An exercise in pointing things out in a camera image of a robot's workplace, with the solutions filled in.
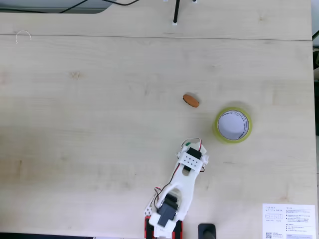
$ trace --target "black stand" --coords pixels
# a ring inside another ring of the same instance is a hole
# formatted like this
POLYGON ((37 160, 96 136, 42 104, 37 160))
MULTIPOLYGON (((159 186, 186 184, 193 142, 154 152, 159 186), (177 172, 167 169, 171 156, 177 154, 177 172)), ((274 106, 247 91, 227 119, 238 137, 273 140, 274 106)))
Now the black stand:
POLYGON ((175 13, 174 13, 174 20, 173 20, 173 23, 175 23, 175 24, 177 24, 179 1, 180 1, 180 0, 176 0, 176 5, 175 5, 175 13))
POLYGON ((216 239, 216 227, 214 224, 202 223, 198 225, 198 239, 216 239))

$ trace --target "paper sheet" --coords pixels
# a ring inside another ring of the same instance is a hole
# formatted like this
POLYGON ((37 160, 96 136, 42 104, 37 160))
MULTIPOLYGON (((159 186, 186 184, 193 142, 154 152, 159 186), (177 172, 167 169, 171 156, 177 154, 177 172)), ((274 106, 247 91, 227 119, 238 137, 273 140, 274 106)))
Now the paper sheet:
POLYGON ((315 206, 263 204, 263 239, 316 239, 315 206))

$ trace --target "white wire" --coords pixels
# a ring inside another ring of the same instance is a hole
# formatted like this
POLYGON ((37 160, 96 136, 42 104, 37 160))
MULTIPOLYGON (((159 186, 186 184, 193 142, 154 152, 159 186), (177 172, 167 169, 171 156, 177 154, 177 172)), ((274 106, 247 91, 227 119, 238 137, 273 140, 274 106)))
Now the white wire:
POLYGON ((201 138, 187 138, 184 140, 183 143, 181 143, 180 147, 183 148, 183 145, 185 144, 185 142, 190 140, 190 139, 199 139, 199 142, 200 142, 199 149, 201 148, 201 138))
MULTIPOLYGON (((18 32, 18 33, 15 35, 15 42, 16 42, 16 44, 18 44, 18 39, 17 39, 17 37, 18 37, 18 35, 19 35, 20 32, 18 32)), ((28 31, 25 31, 25 32, 29 34, 30 40, 32 40, 30 33, 29 33, 28 31)))

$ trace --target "roll of tape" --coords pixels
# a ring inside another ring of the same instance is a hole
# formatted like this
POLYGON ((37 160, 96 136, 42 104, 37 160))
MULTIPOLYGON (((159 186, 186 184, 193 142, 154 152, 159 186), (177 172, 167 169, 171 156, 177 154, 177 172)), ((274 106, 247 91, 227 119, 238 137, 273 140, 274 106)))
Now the roll of tape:
POLYGON ((240 143, 248 138, 252 128, 247 112, 238 107, 228 107, 217 115, 213 131, 222 142, 240 143))

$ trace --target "red wire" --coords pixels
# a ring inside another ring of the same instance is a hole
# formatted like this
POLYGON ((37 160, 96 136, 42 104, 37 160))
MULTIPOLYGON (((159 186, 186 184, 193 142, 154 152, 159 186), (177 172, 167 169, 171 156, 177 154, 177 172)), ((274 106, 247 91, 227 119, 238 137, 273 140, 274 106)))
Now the red wire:
POLYGON ((201 149, 201 139, 200 139, 200 146, 199 146, 199 151, 200 151, 200 149, 201 149))

